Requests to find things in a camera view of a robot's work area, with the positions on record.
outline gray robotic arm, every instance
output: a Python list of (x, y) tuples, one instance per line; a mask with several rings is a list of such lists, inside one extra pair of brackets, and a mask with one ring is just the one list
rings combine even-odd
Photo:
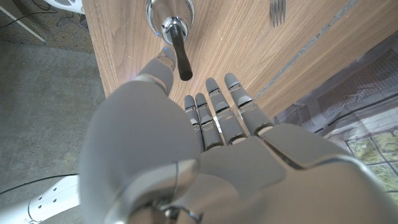
[(273, 126), (231, 73), (205, 97), (168, 94), (170, 49), (95, 113), (81, 158), (87, 223), (398, 223), (397, 209), (359, 161), (296, 126)]

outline wooden cabinet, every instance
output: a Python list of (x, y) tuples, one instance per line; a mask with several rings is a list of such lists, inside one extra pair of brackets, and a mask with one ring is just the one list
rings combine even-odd
[[(175, 71), (170, 98), (183, 105), (185, 95), (205, 94), (205, 80), (213, 77), (233, 105), (224, 84), (232, 72), (271, 117), (398, 30), (397, 0), (287, 0), (285, 23), (276, 28), (269, 1), (194, 4), (195, 22), (185, 43), (193, 78), (183, 82)], [(83, 5), (109, 96), (166, 43), (149, 27), (146, 0)]]

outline cable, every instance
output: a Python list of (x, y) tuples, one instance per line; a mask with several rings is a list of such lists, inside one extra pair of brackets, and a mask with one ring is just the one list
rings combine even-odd
[(71, 176), (71, 175), (78, 175), (78, 174), (63, 174), (63, 175), (55, 175), (55, 176), (51, 176), (51, 177), (44, 177), (44, 178), (41, 178), (39, 180), (33, 180), (33, 181), (28, 182), (28, 183), (24, 183), (24, 184), (18, 185), (17, 187), (13, 187), (13, 188), (10, 188), (10, 189), (5, 190), (3, 192), (0, 192), (0, 195), (2, 195), (4, 193), (7, 193), (7, 192), (10, 192), (12, 190), (18, 189), (19, 187), (23, 187), (25, 185), (29, 185), (29, 184), (33, 184), (33, 183), (40, 182), (40, 181), (43, 181), (43, 180), (57, 178), (57, 177), (68, 177), (68, 176)]
[(49, 3), (47, 3), (47, 7), (35, 2), (34, 0), (30, 0), (35, 6), (37, 6), (39, 9), (43, 10), (43, 11), (48, 11), (51, 9), (51, 5)]
[(6, 25), (0, 27), (0, 29), (6, 28), (7, 26), (9, 26), (9, 25), (11, 25), (11, 24), (13, 24), (13, 23), (15, 23), (15, 22), (17, 22), (17, 21), (19, 21), (19, 20), (25, 18), (25, 17), (31, 16), (31, 15), (34, 15), (34, 14), (46, 14), (46, 13), (57, 13), (57, 11), (55, 11), (55, 12), (33, 12), (33, 13), (28, 14), (28, 15), (24, 15), (24, 16), (22, 16), (22, 17), (20, 17), (20, 18), (18, 18), (18, 19), (16, 19), (16, 20), (14, 20), (14, 21), (12, 21), (12, 22), (10, 22), (10, 23), (8, 23), (8, 24), (6, 24)]
[[(61, 18), (61, 19), (58, 20), (58, 22), (57, 22), (57, 27), (63, 27), (63, 26), (66, 25), (66, 24), (72, 23), (72, 24), (75, 24), (76, 26), (78, 26), (79, 28), (83, 29), (84, 31), (88, 31), (88, 29), (85, 28), (85, 27), (83, 27), (80, 23), (71, 20), (71, 19), (74, 18), (74, 17), (75, 17), (75, 13), (74, 13), (74, 12), (72, 12), (72, 16), (68, 16), (68, 14), (66, 14), (65, 17), (63, 17), (63, 18)], [(68, 21), (67, 21), (66, 23), (64, 23), (64, 24), (61, 25), (61, 24), (60, 24), (61, 21), (65, 20), (65, 19), (68, 19)]]

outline fork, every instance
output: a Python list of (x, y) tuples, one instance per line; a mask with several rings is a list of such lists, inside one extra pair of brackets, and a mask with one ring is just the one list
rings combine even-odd
[(274, 28), (275, 28), (275, 21), (276, 21), (276, 26), (278, 26), (279, 24), (282, 25), (282, 23), (285, 22), (286, 0), (271, 0), (270, 8), (271, 8), (271, 18)]

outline black handle grip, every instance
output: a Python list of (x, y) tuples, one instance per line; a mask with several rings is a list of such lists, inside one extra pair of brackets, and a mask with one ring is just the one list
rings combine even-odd
[(182, 33), (178, 26), (172, 26), (170, 28), (170, 35), (172, 38), (175, 53), (177, 54), (177, 65), (180, 78), (183, 81), (188, 81), (192, 78), (191, 64), (189, 63), (187, 54), (185, 53), (184, 40)]

